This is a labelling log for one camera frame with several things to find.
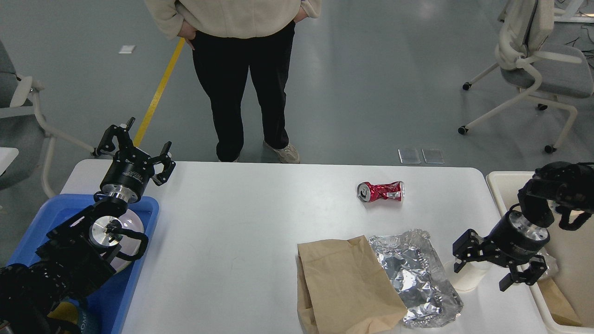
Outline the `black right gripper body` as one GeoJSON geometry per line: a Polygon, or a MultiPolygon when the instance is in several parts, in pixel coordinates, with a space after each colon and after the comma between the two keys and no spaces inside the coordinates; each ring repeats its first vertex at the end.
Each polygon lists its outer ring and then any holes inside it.
{"type": "Polygon", "coordinates": [[[484,238],[483,260],[509,268],[528,264],[533,271],[545,271],[546,261],[538,252],[550,239],[547,228],[537,226],[521,212],[511,210],[484,238]]]}

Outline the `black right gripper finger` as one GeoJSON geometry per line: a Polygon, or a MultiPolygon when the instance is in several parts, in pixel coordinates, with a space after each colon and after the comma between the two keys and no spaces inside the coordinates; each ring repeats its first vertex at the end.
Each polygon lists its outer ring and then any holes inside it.
{"type": "Polygon", "coordinates": [[[494,263],[494,251],[486,249],[490,243],[484,243],[473,229],[468,229],[452,244],[452,255],[456,258],[452,265],[454,273],[460,273],[467,263],[488,262],[494,263]]]}
{"type": "Polygon", "coordinates": [[[509,268],[509,274],[505,275],[499,281],[499,290],[505,292],[515,283],[525,283],[532,286],[547,270],[547,262],[541,255],[536,255],[528,261],[528,268],[524,271],[518,271],[518,264],[515,261],[508,261],[506,267],[509,268]]]}

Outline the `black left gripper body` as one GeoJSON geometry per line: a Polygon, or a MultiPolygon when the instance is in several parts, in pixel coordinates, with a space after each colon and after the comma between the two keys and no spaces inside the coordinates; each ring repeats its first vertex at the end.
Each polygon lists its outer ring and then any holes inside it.
{"type": "Polygon", "coordinates": [[[149,180],[160,163],[138,148],[121,148],[100,183],[100,194],[136,203],[144,194],[149,180]]]}

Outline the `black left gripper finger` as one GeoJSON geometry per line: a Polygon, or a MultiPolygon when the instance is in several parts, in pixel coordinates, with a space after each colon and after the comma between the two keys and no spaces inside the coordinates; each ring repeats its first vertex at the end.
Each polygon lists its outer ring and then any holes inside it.
{"type": "Polygon", "coordinates": [[[119,126],[112,124],[109,126],[92,155],[98,158],[102,155],[109,155],[113,161],[139,161],[140,153],[132,142],[129,135],[129,130],[135,122],[135,118],[131,117],[127,123],[122,123],[119,126]]]}
{"type": "Polygon", "coordinates": [[[171,146],[171,141],[165,142],[161,150],[161,154],[159,154],[159,156],[150,158],[150,165],[163,165],[163,170],[161,171],[161,173],[155,173],[151,177],[151,179],[157,186],[162,186],[163,184],[165,184],[169,180],[170,176],[172,175],[176,167],[176,163],[175,161],[172,161],[172,157],[170,154],[171,146]]]}

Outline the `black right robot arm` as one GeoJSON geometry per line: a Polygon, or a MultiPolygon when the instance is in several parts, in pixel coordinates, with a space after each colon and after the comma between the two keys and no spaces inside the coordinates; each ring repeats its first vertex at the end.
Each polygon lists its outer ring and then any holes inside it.
{"type": "Polygon", "coordinates": [[[536,169],[518,190],[519,211],[511,206],[486,237],[469,229],[452,244],[452,270],[459,273],[471,262],[489,262],[509,269],[499,290],[515,283],[534,285],[547,268],[538,252],[551,239],[548,228],[554,216],[548,203],[557,205],[559,227],[576,231],[593,214],[593,181],[592,162],[554,161],[536,169]]]}

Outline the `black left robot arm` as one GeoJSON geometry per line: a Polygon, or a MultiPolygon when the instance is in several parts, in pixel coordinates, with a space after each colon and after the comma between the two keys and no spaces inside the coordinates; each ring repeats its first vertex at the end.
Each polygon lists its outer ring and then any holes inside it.
{"type": "Polygon", "coordinates": [[[165,184],[176,163],[171,141],[154,157],[136,147],[128,133],[134,121],[108,127],[94,151],[113,158],[95,202],[47,233],[36,249],[38,262],[1,268],[3,334],[80,334],[74,323],[51,318],[51,311],[68,297],[82,301],[101,288],[116,275],[115,258],[131,263],[144,256],[148,236],[125,227],[121,216],[142,198],[150,180],[165,184]]]}

